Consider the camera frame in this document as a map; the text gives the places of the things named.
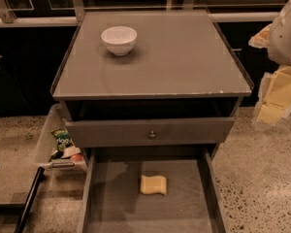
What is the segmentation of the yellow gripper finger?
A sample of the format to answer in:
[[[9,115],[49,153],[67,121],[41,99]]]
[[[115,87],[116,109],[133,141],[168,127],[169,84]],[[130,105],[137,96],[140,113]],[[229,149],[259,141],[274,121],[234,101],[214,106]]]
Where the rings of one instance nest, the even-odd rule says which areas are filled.
[[[273,73],[265,73],[259,87],[258,102],[253,113],[255,127],[273,127],[291,115],[291,66],[280,65]]]
[[[266,49],[269,46],[269,34],[270,34],[271,26],[267,25],[263,29],[261,29],[257,34],[252,36],[248,41],[248,44],[251,47],[257,49]]]

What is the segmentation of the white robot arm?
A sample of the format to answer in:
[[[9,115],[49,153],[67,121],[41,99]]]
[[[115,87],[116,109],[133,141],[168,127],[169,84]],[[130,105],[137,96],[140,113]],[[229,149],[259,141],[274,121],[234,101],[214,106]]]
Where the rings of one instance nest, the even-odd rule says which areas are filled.
[[[266,49],[268,58],[279,65],[273,74],[264,74],[254,108],[253,125],[264,131],[291,115],[291,0],[248,44]]]

